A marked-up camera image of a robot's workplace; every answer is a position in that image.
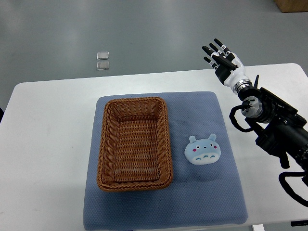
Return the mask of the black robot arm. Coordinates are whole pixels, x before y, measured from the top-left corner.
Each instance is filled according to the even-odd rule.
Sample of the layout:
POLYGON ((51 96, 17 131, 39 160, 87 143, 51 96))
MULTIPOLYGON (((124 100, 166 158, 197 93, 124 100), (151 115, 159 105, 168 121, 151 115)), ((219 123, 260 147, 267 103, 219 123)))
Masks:
POLYGON ((256 145, 278 157, 282 168, 290 167, 289 157, 295 160, 302 171, 285 171, 279 175, 279 182, 292 199, 307 206, 307 200, 286 181, 287 177, 300 177, 304 184, 308 183, 308 132, 304 129, 307 121, 291 105, 257 84, 243 78, 232 85, 242 104, 231 109, 231 123, 241 132, 254 131, 256 145))

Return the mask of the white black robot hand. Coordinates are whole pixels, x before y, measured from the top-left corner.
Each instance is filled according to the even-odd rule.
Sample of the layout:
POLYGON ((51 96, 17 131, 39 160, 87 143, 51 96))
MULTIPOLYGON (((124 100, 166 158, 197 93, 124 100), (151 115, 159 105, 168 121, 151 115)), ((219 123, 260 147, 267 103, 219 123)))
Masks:
POLYGON ((206 53, 204 60, 215 70, 218 80, 236 95, 251 87, 252 82, 246 76, 245 66, 238 56, 217 38, 214 42, 203 46, 202 50, 206 53))

